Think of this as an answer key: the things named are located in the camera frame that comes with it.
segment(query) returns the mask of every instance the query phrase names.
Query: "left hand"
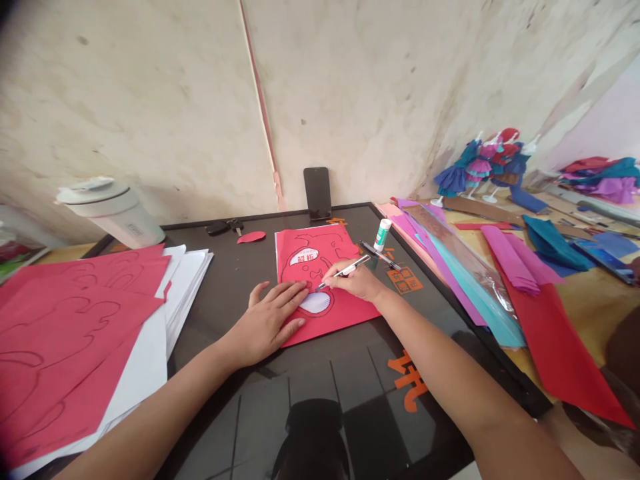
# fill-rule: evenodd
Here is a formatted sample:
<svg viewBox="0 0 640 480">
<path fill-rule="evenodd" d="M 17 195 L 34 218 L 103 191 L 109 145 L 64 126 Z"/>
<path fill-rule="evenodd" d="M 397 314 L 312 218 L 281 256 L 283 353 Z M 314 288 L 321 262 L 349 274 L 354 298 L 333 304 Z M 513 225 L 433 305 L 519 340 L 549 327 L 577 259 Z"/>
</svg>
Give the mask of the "left hand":
<svg viewBox="0 0 640 480">
<path fill-rule="evenodd" d="M 281 283 L 260 300 L 262 290 L 268 285 L 268 281 L 256 285 L 245 314 L 219 340 L 235 368 L 248 367 L 265 359 L 305 324 L 300 318 L 282 326 L 309 293 L 305 288 L 307 282 Z"/>
</svg>

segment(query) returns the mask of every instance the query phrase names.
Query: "table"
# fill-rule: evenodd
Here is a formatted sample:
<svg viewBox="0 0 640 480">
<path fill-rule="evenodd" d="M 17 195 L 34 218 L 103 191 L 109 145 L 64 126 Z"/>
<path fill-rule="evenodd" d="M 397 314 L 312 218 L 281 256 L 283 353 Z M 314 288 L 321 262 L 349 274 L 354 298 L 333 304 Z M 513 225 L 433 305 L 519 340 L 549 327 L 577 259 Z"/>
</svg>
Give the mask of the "table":
<svg viewBox="0 0 640 480">
<path fill-rule="evenodd" d="M 553 222 L 566 218 L 575 223 L 577 227 L 587 226 L 587 224 L 555 210 L 551 210 L 549 215 L 534 215 L 504 197 L 496 197 L 496 199 L 498 200 L 496 206 L 518 214 L 529 215 L 543 220 L 552 220 Z M 450 225 L 458 222 L 489 222 L 486 219 L 458 211 L 445 211 L 445 215 Z M 625 230 L 637 231 L 632 227 Z M 484 261 L 493 266 L 491 252 L 482 232 L 458 229 L 455 231 Z M 524 239 L 528 246 L 533 248 L 533 244 L 524 231 L 513 231 L 512 233 Z M 640 256 L 640 251 L 627 255 L 622 258 L 622 261 L 629 263 L 638 256 Z M 625 285 L 604 269 L 598 267 L 587 272 L 570 275 L 565 280 L 566 283 L 557 285 L 562 303 L 582 342 L 584 342 L 596 364 L 601 367 L 605 364 L 605 347 L 615 328 L 629 312 L 640 306 L 640 291 L 638 288 Z M 518 349 L 514 351 L 505 349 L 505 352 L 518 368 L 526 373 L 538 388 L 544 391 L 529 350 Z M 552 401 L 555 400 L 550 394 L 546 392 L 545 394 Z"/>
<path fill-rule="evenodd" d="M 371 204 L 337 209 L 334 215 L 345 219 L 352 241 L 373 242 L 381 215 Z M 306 212 L 243 222 L 244 232 L 264 231 L 266 240 L 236 245 L 232 232 L 209 237 L 208 222 L 166 228 L 168 244 L 215 253 L 170 358 L 170 374 L 228 331 L 246 310 L 256 283 L 276 282 L 275 232 L 326 225 L 310 223 Z M 107 253 L 111 246 L 99 249 Z M 550 408 L 398 234 L 389 235 L 386 248 L 423 286 L 404 295 L 416 310 L 469 352 L 531 415 Z M 382 263 L 375 268 L 393 288 L 387 271 Z M 472 452 L 430 393 L 417 398 L 415 413 L 406 411 L 411 385 L 396 388 L 402 374 L 387 366 L 402 356 L 401 344 L 382 317 L 280 350 L 237 372 L 216 392 L 158 478 L 226 479 L 232 470 L 234 480 L 268 478 L 279 459 L 320 451 L 329 452 L 321 463 L 342 464 L 356 480 L 450 478 L 473 460 Z"/>
</svg>

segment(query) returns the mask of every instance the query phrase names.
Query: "smartphone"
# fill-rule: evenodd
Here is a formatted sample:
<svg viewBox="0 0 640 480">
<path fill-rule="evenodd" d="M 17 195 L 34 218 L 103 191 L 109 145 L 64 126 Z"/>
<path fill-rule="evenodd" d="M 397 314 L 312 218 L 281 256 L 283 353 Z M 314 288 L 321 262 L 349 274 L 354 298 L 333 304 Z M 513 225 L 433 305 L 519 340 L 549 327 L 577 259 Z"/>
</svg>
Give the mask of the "smartphone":
<svg viewBox="0 0 640 480">
<path fill-rule="evenodd" d="M 578 239 L 573 241 L 573 245 L 580 252 L 588 256 L 588 258 L 604 267 L 627 285 L 637 286 L 633 271 L 624 262 L 604 250 L 600 244 L 589 240 Z"/>
<path fill-rule="evenodd" d="M 329 170 L 326 167 L 306 168 L 305 188 L 307 189 L 307 208 L 311 220 L 331 218 L 331 188 L 329 188 Z"/>
</svg>

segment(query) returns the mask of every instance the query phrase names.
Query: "hand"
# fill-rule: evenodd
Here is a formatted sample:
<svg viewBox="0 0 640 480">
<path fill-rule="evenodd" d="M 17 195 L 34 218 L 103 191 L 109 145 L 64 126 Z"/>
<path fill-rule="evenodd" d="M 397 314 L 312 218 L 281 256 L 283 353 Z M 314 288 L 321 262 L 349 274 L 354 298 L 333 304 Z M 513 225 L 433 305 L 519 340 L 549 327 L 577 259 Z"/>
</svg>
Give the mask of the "hand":
<svg viewBox="0 0 640 480">
<path fill-rule="evenodd" d="M 307 282 L 284 282 L 276 285 L 260 300 L 269 282 L 256 285 L 249 296 L 249 308 L 219 342 L 225 347 L 234 368 L 248 367 L 278 350 L 305 324 L 304 319 L 284 321 L 309 293 Z"/>
<path fill-rule="evenodd" d="M 341 288 L 355 295 L 362 300 L 374 302 L 381 293 L 389 291 L 380 280 L 378 280 L 371 270 L 362 265 L 347 277 L 334 277 L 336 273 L 348 267 L 354 260 L 344 260 L 334 263 L 326 273 L 322 281 L 330 288 Z"/>
</svg>

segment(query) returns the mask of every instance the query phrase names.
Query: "black pen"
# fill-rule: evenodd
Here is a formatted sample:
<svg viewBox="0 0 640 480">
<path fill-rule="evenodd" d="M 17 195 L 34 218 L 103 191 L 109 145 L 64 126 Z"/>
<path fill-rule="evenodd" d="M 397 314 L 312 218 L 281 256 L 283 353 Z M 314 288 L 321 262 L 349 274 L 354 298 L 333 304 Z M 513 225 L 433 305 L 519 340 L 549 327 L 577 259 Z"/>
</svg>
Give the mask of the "black pen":
<svg viewBox="0 0 640 480">
<path fill-rule="evenodd" d="M 365 241 L 360 240 L 360 245 L 362 245 L 362 248 L 364 248 L 365 250 L 367 250 L 368 252 L 370 252 L 370 254 L 372 255 L 376 255 L 378 258 L 384 260 L 385 262 L 387 262 L 387 264 L 395 270 L 401 271 L 402 267 L 400 267 L 400 265 L 398 265 L 396 262 L 389 260 L 388 258 L 386 258 L 384 255 L 382 255 L 382 253 L 378 252 L 378 250 L 374 249 L 372 246 L 370 246 L 370 244 L 368 244 Z"/>
</svg>

